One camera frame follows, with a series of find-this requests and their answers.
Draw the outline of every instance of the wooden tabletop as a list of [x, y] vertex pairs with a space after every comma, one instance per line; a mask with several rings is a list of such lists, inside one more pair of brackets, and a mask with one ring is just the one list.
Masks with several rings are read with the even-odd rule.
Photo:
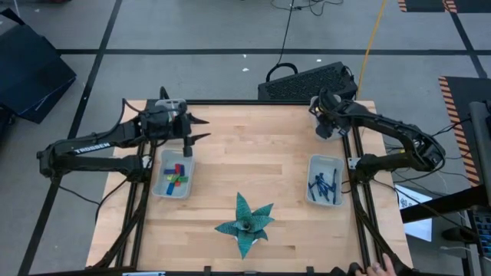
[[[146, 101], [130, 103], [140, 110], [146, 105]], [[373, 102], [360, 104], [375, 111]], [[303, 272], [306, 266], [313, 266], [315, 271], [323, 272], [334, 266], [347, 269], [353, 261], [362, 263], [351, 195], [344, 194], [344, 203], [337, 208], [305, 201], [311, 155], [344, 160], [341, 140], [326, 143], [315, 139], [306, 106], [217, 105], [189, 109], [194, 116], [210, 122], [193, 125], [193, 134], [212, 135], [193, 147], [196, 165], [187, 200], [150, 195], [139, 270], [202, 271], [210, 265], [212, 271]], [[126, 109], [124, 121], [135, 115]], [[365, 128], [360, 133], [365, 153], [386, 154], [382, 135]], [[160, 167], [160, 151], [182, 147], [182, 140], [175, 140], [157, 150], [152, 187]], [[136, 151], [116, 148], [114, 156]], [[104, 193], [123, 179], [119, 173], [109, 173]], [[392, 185], [388, 172], [379, 172], [375, 179]], [[119, 235], [129, 187], [126, 184], [101, 208], [87, 265], [99, 261]], [[381, 234], [400, 259], [412, 266], [394, 191], [375, 182], [371, 188]], [[275, 221], [265, 228], [269, 241], [258, 241], [244, 260], [235, 239], [214, 229], [235, 220], [237, 192], [248, 200], [252, 210], [275, 203], [271, 213]], [[367, 237], [374, 261], [368, 232]], [[125, 264], [129, 263], [132, 245], [130, 237]]]

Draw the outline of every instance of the colored building block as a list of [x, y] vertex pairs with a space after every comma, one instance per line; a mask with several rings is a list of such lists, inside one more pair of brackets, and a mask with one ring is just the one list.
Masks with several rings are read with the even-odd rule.
[[167, 194], [167, 195], [169, 195], [169, 196], [170, 196], [170, 195], [172, 195], [172, 191], [173, 191], [173, 190], [174, 190], [174, 183], [173, 183], [173, 182], [171, 182], [171, 183], [169, 183], [169, 186], [167, 187], [167, 192], [166, 192], [166, 194]]

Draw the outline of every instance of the blue plastic piece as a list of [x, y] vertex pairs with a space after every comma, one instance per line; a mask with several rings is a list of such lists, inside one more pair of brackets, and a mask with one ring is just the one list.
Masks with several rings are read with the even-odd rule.
[[167, 187], [166, 194], [169, 195], [169, 196], [172, 195], [172, 191], [173, 190], [174, 190], [174, 183], [172, 182], [172, 183], [169, 183], [169, 186]]

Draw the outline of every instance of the yellow cable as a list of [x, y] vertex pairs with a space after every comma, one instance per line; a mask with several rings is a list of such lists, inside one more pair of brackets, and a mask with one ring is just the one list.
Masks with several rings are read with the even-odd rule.
[[368, 42], [367, 51], [365, 51], [365, 57], [363, 58], [363, 64], [361, 65], [360, 79], [358, 80], [358, 91], [356, 93], [357, 100], [360, 99], [360, 95], [361, 95], [361, 82], [363, 80], [363, 73], [365, 71], [365, 65], [367, 64], [368, 54], [370, 54], [371, 44], [374, 42], [375, 34], [377, 33], [377, 29], [378, 29], [378, 24], [381, 21], [386, 3], [387, 0], [382, 1], [381, 10], [378, 12], [377, 21], [375, 22], [374, 30], [371, 32], [371, 37], [370, 37], [370, 41]]

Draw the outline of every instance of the black bag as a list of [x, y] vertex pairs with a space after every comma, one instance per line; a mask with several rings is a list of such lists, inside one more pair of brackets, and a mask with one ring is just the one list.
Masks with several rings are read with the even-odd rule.
[[77, 75], [10, 8], [0, 15], [18, 23], [0, 36], [0, 107], [40, 123]]

